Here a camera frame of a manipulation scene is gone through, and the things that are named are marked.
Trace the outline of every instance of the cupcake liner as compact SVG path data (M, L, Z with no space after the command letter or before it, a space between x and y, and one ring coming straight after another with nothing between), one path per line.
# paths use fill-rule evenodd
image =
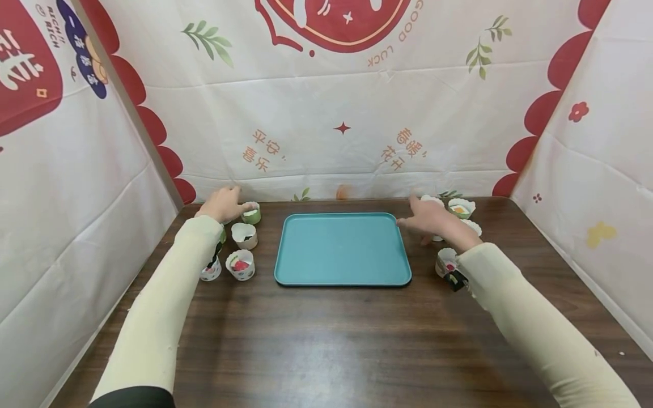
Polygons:
M438 276L444 278L445 274L458 269L457 255L453 248L444 248L438 251L438 257L436 259L436 273Z
M423 195L423 196L420 198L420 201L435 201L435 202L437 202L438 204L440 204L441 206L443 206L443 207L445 206L445 203L444 203L442 200L440 200L438 197L431 197L431 196L428 195L428 194Z
M242 271L234 271L233 264L237 261L243 261L249 266ZM247 249L240 249L236 252L233 252L227 257L227 270L239 281L247 281L256 272L256 266L254 265L254 255L249 252Z
M460 219L468 219L476 210L476 203L467 201L464 198L452 198L449 200L447 209Z
M214 281L222 272L222 265L220 260L217 259L209 268L204 268L200 272L200 279L204 282Z
M261 220L261 206L258 202L254 201L247 202L246 204L253 204L256 209L243 213L240 218L245 224L255 225Z
M461 221L464 222L465 224L467 224L471 229L476 231L478 236L481 236L481 234L483 233L483 230L481 229L481 226L478 225L477 223L475 223L474 221L470 221L468 219L462 219Z
M231 238L233 238L240 249L254 249L259 243L256 227L251 224L234 224L231 227Z

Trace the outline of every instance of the tent wall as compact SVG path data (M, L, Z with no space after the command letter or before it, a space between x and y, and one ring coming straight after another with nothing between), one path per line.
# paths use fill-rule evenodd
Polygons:
M142 79L135 103L164 118L188 201L233 181L258 200L509 195L524 118L546 124L557 103L530 110L552 89L549 61L588 31L579 7L600 18L608 2L81 3L134 67L125 85Z
M611 3L514 195L651 358L652 19Z
M1 8L0 405L32 408L49 403L176 208L69 3Z

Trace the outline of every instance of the teal tray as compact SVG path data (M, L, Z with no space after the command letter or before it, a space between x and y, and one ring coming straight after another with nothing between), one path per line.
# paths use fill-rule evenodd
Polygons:
M395 287L411 277L391 214L293 214L283 223L274 268L280 285Z

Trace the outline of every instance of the white paper cup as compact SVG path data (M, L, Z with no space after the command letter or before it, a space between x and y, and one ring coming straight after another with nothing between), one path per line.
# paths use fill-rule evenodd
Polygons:
M231 238L240 249L254 249L259 243L256 227L250 224L236 223L231 227Z
M436 273L438 276L445 277L446 274L458 268L456 256L456 251L453 248L444 248L438 251L438 258L436 259Z
M234 271L232 265L237 260L241 260L249 266L245 268L245 270ZM241 249L232 253L227 257L227 270L239 281L246 281L250 279L252 276L254 276L254 272L256 272L256 267L254 265L254 255L247 249Z
M477 223L475 223L474 221L470 221L468 219L461 219L461 221L464 222L465 224L467 224L471 229L476 231L478 236L481 236L481 234L483 233L483 230L481 229L481 226L478 225Z
M434 202L437 202L438 204L440 204L440 205L443 206L443 207L445 206L445 203L444 203L442 200L440 200L438 197L431 197L431 196L428 195L428 194L423 195L423 196L420 198L420 200L421 200L421 201L434 201Z
M217 259L210 268L205 268L200 272L200 279L204 282L214 281L218 276L220 276L221 272L222 265L220 264L220 260Z

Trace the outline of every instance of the cream sleeve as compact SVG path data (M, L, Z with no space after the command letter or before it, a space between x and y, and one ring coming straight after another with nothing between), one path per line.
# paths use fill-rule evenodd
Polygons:
M493 243L458 257L478 303L562 408L636 408L637 400L592 344Z
M183 322L200 271L215 253L222 230L207 215L183 224L131 306L91 401L132 386L156 386L172 393Z

